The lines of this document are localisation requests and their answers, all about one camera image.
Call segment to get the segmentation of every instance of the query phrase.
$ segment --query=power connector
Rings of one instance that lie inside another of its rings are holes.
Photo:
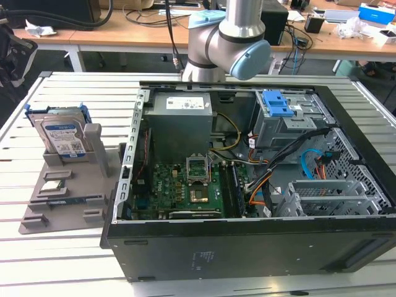
[[[308,46],[309,40],[304,37],[296,37],[296,44],[301,48],[306,48]]]

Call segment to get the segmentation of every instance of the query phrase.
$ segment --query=blue drive bay latch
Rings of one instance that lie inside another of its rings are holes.
[[[287,105],[287,99],[279,91],[263,91],[262,101],[267,105],[270,116],[294,115],[294,112]]]

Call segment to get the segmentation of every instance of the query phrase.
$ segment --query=gray floor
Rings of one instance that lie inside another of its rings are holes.
[[[30,72],[25,78],[25,86],[30,88],[41,71],[72,71],[71,67],[64,62],[65,52],[62,51],[39,51],[33,62]],[[100,67],[100,56],[97,53],[84,53],[84,62],[89,72],[175,72],[171,61],[162,62],[160,54],[130,53],[127,54],[127,66],[119,65],[117,53],[103,53],[106,66]],[[299,75],[334,75],[332,68],[335,61],[308,59],[301,66]],[[268,73],[270,63],[268,62],[263,73]],[[282,74],[291,74],[291,69],[284,68]],[[396,83],[392,76],[386,71],[381,71],[379,78],[369,78],[363,73],[358,76],[359,80],[380,100],[384,101],[392,86]],[[6,94],[0,89],[0,126],[2,126],[14,110],[16,104],[11,102]],[[396,108],[396,91],[387,101],[389,110]]]

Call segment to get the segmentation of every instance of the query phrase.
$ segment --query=blue hard drive label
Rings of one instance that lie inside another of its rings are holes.
[[[74,125],[45,126],[46,134],[60,156],[78,158],[85,155],[85,149]]]

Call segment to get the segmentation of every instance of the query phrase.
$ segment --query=blue cable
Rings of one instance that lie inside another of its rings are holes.
[[[293,64],[293,70],[291,72],[292,75],[295,74],[295,69],[296,69],[296,64],[297,64],[297,54],[298,54],[298,48],[296,48],[295,63]]]
[[[295,44],[296,44],[296,53],[295,53],[295,63],[293,65],[293,70],[291,72],[292,75],[295,74],[295,69],[296,69],[296,64],[297,64],[297,57],[298,57],[297,38],[295,38]]]
[[[303,153],[301,154],[301,166],[303,167],[303,170],[304,170],[306,176],[307,176],[309,179],[314,179],[314,177],[312,176],[311,172],[309,171],[308,166],[307,166],[307,163],[306,163],[306,161],[305,161],[305,155],[306,155],[308,152],[314,152],[314,153],[317,153],[317,154],[320,155],[320,156],[323,156],[323,153],[322,153],[320,150],[316,150],[316,149],[313,149],[313,148],[309,148],[309,149],[307,149],[305,152],[303,152]]]

